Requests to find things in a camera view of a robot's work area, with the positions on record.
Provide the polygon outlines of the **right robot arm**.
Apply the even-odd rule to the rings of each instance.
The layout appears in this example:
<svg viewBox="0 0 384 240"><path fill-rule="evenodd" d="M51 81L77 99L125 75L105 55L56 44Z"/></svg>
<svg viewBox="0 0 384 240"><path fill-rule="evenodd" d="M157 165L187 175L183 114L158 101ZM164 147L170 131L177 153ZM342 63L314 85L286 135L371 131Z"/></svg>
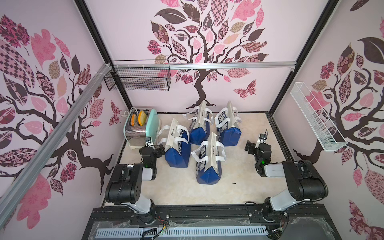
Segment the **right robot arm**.
<svg viewBox="0 0 384 240"><path fill-rule="evenodd" d="M245 151L255 157L257 173L264 178L284 178L287 188L279 194L265 199L262 207L263 219L273 212L284 212L303 202L317 202L329 194L328 186L311 161L284 161L273 163L272 146L247 141Z"/></svg>

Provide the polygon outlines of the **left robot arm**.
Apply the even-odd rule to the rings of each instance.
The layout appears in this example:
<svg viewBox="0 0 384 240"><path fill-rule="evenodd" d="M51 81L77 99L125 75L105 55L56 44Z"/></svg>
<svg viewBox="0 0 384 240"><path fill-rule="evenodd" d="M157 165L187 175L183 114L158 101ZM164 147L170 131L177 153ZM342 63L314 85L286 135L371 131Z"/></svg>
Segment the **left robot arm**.
<svg viewBox="0 0 384 240"><path fill-rule="evenodd" d="M108 183L105 200L115 206L125 206L138 214L144 224L156 220L153 200L141 195L142 183L153 181L157 176L157 159L165 154L163 146L146 146L139 149L139 164L116 165Z"/></svg>

